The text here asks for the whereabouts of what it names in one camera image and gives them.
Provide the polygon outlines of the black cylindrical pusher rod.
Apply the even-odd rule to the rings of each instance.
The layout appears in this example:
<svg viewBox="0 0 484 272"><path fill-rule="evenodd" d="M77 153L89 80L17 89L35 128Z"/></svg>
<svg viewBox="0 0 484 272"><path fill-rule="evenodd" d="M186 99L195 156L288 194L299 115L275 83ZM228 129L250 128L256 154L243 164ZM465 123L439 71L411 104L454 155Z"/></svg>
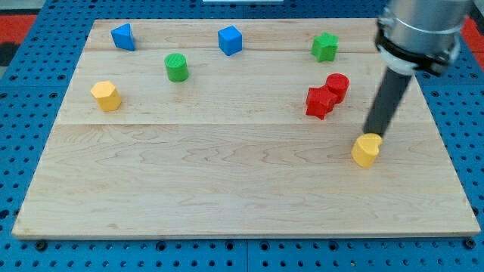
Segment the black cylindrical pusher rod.
<svg viewBox="0 0 484 272"><path fill-rule="evenodd" d="M408 88L411 76L387 68L363 125L363 132L383 137Z"/></svg>

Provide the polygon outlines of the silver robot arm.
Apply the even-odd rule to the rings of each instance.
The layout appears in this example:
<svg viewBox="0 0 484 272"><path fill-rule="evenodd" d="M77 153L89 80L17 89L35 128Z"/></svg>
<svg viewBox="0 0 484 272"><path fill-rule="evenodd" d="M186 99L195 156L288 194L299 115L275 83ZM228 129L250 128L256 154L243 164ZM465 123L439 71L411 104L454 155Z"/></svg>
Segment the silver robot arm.
<svg viewBox="0 0 484 272"><path fill-rule="evenodd" d="M386 71L363 125L384 136L418 71L442 75L458 58L471 0L392 0L377 18L374 44Z"/></svg>

